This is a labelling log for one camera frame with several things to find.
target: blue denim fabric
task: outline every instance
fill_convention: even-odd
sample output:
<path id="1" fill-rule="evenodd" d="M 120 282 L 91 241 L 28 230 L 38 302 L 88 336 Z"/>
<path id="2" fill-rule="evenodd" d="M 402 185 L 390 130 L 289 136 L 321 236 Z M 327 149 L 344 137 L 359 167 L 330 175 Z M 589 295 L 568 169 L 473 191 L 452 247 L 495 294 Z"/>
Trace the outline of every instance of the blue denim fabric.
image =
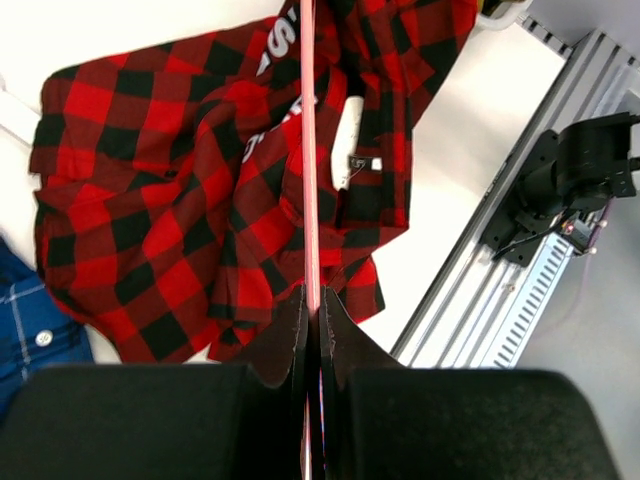
<path id="1" fill-rule="evenodd" d="M 58 310 L 36 272 L 0 238 L 0 419 L 35 371 L 86 362 L 93 355 L 84 327 Z"/>

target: folded shirt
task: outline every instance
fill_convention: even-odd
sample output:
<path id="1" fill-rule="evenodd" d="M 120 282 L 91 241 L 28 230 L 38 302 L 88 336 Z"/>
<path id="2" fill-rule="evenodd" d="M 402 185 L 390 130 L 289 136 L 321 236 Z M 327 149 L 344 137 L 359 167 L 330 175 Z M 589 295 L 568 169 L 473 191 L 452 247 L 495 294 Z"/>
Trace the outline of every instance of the folded shirt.
<path id="1" fill-rule="evenodd" d="M 409 225 L 411 131 L 475 0 L 316 2 L 322 281 L 355 321 L 383 308 L 371 254 Z M 304 278 L 300 9 L 64 69 L 42 92 L 37 260 L 58 305 L 123 361 L 226 360 Z M 353 171 L 330 152 L 364 98 Z"/>
<path id="2" fill-rule="evenodd" d="M 0 418 L 22 384 L 51 365 L 93 362 L 86 331 L 0 238 Z"/>

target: white stitching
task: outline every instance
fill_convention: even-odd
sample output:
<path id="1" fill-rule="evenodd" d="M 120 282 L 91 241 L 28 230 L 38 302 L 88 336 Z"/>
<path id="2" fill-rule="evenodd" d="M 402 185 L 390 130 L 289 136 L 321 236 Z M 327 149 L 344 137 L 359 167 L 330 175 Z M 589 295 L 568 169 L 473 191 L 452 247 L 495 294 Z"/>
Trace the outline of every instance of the white stitching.
<path id="1" fill-rule="evenodd" d="M 4 303 L 13 302 L 18 298 L 24 297 L 25 295 L 31 295 L 32 293 L 42 290 L 43 288 L 44 288 L 44 285 L 38 285 L 37 287 L 29 288 L 24 292 L 15 293 L 15 285 L 12 285 L 11 290 L 9 290 L 9 296 L 0 298 L 0 302 L 2 301 L 4 301 Z"/>
<path id="2" fill-rule="evenodd" d="M 20 340 L 20 349 L 22 350 L 22 359 L 24 360 L 24 365 L 22 367 L 22 379 L 26 380 L 28 377 L 27 374 L 27 366 L 31 363 L 31 357 L 29 356 L 29 350 L 27 349 L 27 340 L 24 336 L 24 328 L 22 326 L 22 318 L 20 317 L 20 310 L 18 309 L 18 303 L 16 299 L 18 299 L 18 295 L 16 295 L 16 286 L 11 285 L 9 289 L 9 301 L 11 302 L 11 310 L 13 312 L 13 319 L 16 323 L 16 330 L 18 332 L 18 339 Z"/>

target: metal button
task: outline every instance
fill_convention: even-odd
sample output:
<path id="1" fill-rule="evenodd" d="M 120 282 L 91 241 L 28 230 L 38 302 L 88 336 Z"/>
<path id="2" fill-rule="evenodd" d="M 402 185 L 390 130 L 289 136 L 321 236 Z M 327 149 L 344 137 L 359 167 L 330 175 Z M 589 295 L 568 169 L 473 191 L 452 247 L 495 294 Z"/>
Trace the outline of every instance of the metal button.
<path id="1" fill-rule="evenodd" d="M 53 332 L 51 330 L 42 330 L 36 335 L 36 345 L 46 347 L 53 341 Z"/>

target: black cable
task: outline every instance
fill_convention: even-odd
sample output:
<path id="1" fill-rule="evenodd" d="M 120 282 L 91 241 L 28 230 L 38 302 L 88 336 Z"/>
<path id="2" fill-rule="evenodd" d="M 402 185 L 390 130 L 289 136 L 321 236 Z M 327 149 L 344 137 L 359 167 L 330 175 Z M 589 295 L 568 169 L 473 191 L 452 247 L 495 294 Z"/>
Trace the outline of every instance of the black cable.
<path id="1" fill-rule="evenodd" d="M 506 247 L 502 247 L 493 255 L 492 260 L 500 260 L 507 253 L 512 252 L 513 250 L 515 250 L 518 247 L 521 247 L 522 245 L 535 242 L 536 240 L 540 240 L 542 238 L 545 238 L 548 235 L 551 235 L 552 233 L 560 231 L 560 229 L 562 228 L 562 225 L 567 220 L 569 220 L 573 216 L 573 214 L 574 214 L 573 211 L 567 210 L 565 213 L 562 214 L 562 217 L 560 217 L 560 220 L 557 223 L 553 224 L 551 227 L 549 227 L 547 230 L 545 230 L 544 232 L 536 233 L 535 235 L 531 235 L 530 237 L 523 238 L 522 240 L 518 240 L 517 242 L 510 243 Z"/>

